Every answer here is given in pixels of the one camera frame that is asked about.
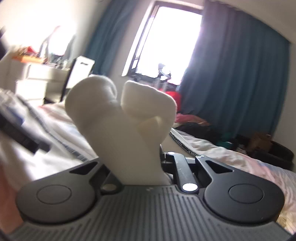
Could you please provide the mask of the person's left forearm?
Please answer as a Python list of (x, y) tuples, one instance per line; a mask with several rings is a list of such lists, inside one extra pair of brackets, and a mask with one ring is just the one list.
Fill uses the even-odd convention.
[(1, 166), (1, 182), (0, 182), (0, 215), (1, 230), (8, 234), (19, 227), (23, 220), (16, 207), (16, 191), (8, 183), (3, 166)]

